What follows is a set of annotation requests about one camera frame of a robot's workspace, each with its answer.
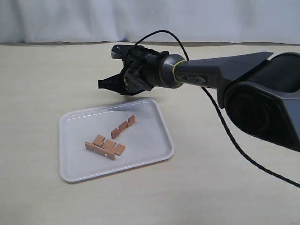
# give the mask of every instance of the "yellow ring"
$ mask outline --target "yellow ring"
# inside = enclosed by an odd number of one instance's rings
[[[175,75],[175,67],[176,67],[178,64],[182,63],[182,62],[185,62],[185,60],[181,60],[181,61],[177,62],[177,63],[173,66],[173,69],[172,69],[172,73],[173,73],[174,80],[175,80],[177,83],[183,83],[183,82],[177,81],[176,75]]]

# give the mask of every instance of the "robotic arm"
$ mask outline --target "robotic arm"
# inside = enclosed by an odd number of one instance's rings
[[[300,152],[300,54],[272,52],[189,60],[141,45],[115,45],[124,68],[98,81],[99,89],[137,95],[184,83],[217,90],[219,108],[243,132]]]

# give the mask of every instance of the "plastic tray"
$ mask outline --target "plastic tray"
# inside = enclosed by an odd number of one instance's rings
[[[92,142],[97,135],[111,140],[110,132],[131,115],[135,123],[114,139],[126,146],[121,156],[111,160],[86,150],[85,141]],[[68,182],[163,161],[173,153],[174,144],[152,99],[79,110],[60,119],[60,175]]]

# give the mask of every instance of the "beige table surface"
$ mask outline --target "beige table surface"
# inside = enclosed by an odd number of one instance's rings
[[[289,225],[300,219],[300,189],[237,152],[200,88],[155,88],[130,98],[98,90],[98,79],[122,67],[111,59],[112,46],[0,45],[1,225]],[[147,46],[182,54],[176,46]],[[300,53],[300,46],[187,47],[191,59],[258,51]],[[158,102],[174,141],[173,157],[67,184],[59,175],[61,116],[142,97]],[[300,182],[300,153],[229,126],[251,157]]]

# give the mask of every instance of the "white curtain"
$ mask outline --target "white curtain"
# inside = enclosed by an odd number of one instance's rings
[[[160,29],[182,41],[300,44],[300,0],[0,0],[2,43],[137,41]]]

